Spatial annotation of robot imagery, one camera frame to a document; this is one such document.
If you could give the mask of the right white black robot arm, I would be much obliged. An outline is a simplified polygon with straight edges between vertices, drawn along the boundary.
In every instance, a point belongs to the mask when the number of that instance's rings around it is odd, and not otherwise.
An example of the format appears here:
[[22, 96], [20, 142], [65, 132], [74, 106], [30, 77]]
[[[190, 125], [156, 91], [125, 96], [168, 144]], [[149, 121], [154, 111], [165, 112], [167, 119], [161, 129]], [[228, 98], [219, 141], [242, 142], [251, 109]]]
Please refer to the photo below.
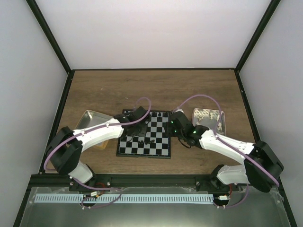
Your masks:
[[167, 123], [164, 129], [168, 136], [183, 140], [188, 147], [214, 151], [239, 163], [238, 166], [223, 165], [211, 177], [211, 187], [217, 191], [232, 183], [247, 183], [261, 192], [280, 186], [278, 178], [284, 167], [271, 147], [263, 141], [254, 144], [235, 140], [202, 125], [181, 129]]

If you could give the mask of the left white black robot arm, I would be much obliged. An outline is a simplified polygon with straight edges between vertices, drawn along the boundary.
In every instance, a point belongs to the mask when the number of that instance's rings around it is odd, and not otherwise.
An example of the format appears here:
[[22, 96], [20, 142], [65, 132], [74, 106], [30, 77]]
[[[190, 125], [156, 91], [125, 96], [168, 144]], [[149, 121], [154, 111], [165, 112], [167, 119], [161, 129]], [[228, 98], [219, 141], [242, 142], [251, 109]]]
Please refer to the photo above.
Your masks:
[[119, 114], [104, 123], [78, 130], [63, 127], [47, 146], [44, 170], [49, 163], [60, 175], [68, 175], [86, 191], [92, 191], [97, 180], [92, 169], [80, 161], [81, 154], [87, 149], [111, 139], [128, 135], [133, 129], [141, 128], [150, 114], [139, 110], [128, 115]]

